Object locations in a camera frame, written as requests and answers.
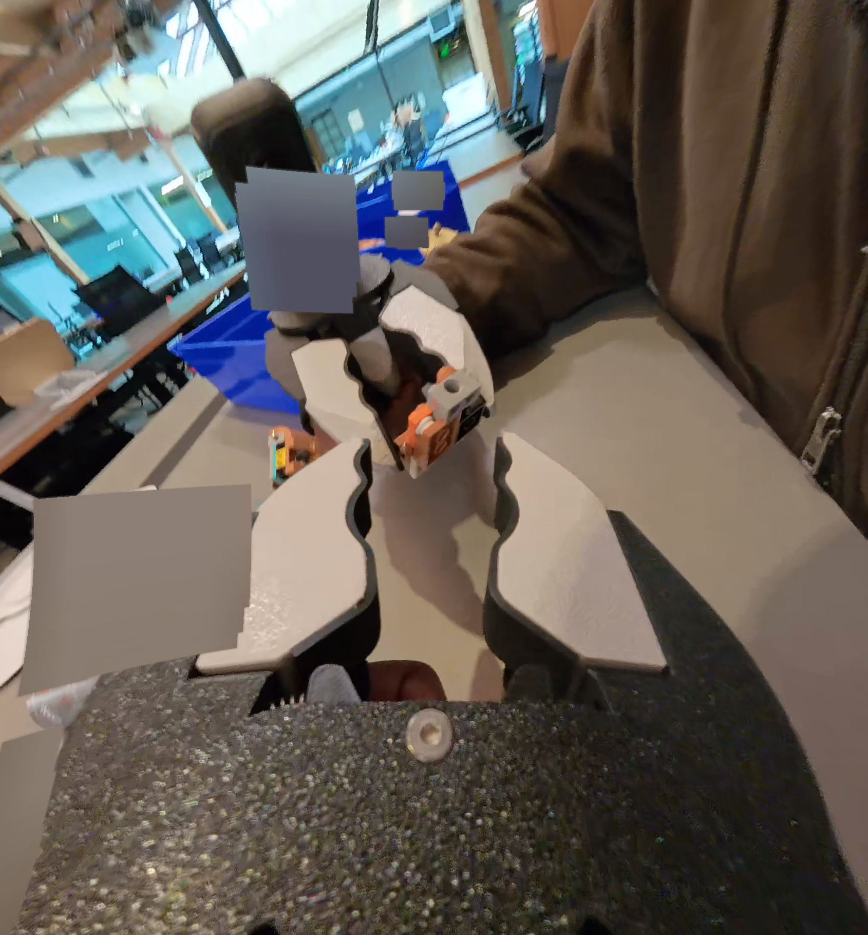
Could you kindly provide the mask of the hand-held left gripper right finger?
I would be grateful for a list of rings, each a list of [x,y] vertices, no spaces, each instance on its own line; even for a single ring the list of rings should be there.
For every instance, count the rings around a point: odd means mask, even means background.
[[[498,538],[483,624],[492,654],[509,671],[663,672],[660,640],[600,498],[513,433],[497,439],[494,483]]]

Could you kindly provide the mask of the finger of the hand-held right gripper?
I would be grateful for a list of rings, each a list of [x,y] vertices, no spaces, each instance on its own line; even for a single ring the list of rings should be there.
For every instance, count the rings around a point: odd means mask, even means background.
[[[385,417],[400,388],[386,340],[314,340],[292,352],[311,424],[335,442],[370,442],[373,461],[403,464]]]
[[[407,420],[412,404],[432,393],[437,407],[459,412],[470,398],[483,407],[486,419],[495,410],[494,381],[487,357],[467,320],[457,311],[409,286],[390,298],[380,317],[381,331],[396,364],[394,400],[383,420]]]

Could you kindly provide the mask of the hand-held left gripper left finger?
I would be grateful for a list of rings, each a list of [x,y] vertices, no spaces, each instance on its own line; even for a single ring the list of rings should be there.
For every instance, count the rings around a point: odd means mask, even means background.
[[[366,662],[381,632],[371,528],[370,442],[342,442],[276,489],[252,530],[251,600],[234,649],[200,654],[202,676]]]

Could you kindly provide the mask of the small orange brown brick assembly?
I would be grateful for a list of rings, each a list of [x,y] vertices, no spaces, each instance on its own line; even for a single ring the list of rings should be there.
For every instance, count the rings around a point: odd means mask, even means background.
[[[418,479],[490,413],[487,394],[466,369],[440,368],[424,389],[425,401],[412,411],[396,447],[405,472]]]

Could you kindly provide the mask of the person's right forearm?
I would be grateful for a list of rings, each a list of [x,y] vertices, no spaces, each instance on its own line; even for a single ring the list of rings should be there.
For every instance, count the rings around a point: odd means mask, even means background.
[[[647,278],[630,163],[550,144],[522,169],[525,181],[471,233],[426,261],[490,361]]]

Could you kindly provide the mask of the grey desk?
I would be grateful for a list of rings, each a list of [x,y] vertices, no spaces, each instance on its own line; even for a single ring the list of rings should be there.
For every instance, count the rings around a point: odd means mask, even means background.
[[[491,367],[427,473],[376,464],[379,641],[202,676],[251,600],[284,413],[218,399],[170,465],[34,507],[19,694],[98,676],[0,752],[0,933],[868,933],[868,542],[647,289]],[[513,433],[607,509],[667,660],[487,646]],[[421,661],[441,702],[371,702]]]

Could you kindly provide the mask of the person's left hand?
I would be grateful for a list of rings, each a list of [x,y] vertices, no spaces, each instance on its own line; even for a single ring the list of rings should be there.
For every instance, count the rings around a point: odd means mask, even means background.
[[[376,661],[368,666],[371,702],[441,702],[447,699],[437,672],[421,661]]]

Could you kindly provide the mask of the colourful brick model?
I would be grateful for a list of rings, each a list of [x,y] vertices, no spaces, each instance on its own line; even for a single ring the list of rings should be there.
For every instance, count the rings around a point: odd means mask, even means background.
[[[272,428],[267,445],[270,478],[274,488],[284,485],[329,449],[328,445],[306,430],[286,426]]]

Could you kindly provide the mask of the black pole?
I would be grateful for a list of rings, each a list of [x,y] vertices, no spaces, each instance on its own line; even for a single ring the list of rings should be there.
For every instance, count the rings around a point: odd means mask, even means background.
[[[220,24],[218,14],[211,1],[192,1],[199,20],[206,27],[209,38],[217,49],[228,74],[235,83],[246,78],[241,62]]]

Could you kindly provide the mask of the long wooden table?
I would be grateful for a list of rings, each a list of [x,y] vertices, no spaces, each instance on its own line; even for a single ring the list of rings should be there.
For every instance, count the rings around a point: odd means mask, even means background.
[[[213,277],[191,286],[123,335],[114,338],[90,357],[86,365],[100,376],[85,393],[61,405],[43,399],[13,409],[0,419],[0,475],[40,442],[64,426],[113,380],[133,369],[148,355],[180,333],[186,322],[206,311],[220,294],[245,275],[246,263],[236,263]],[[30,508],[31,497],[0,482],[0,498]]]

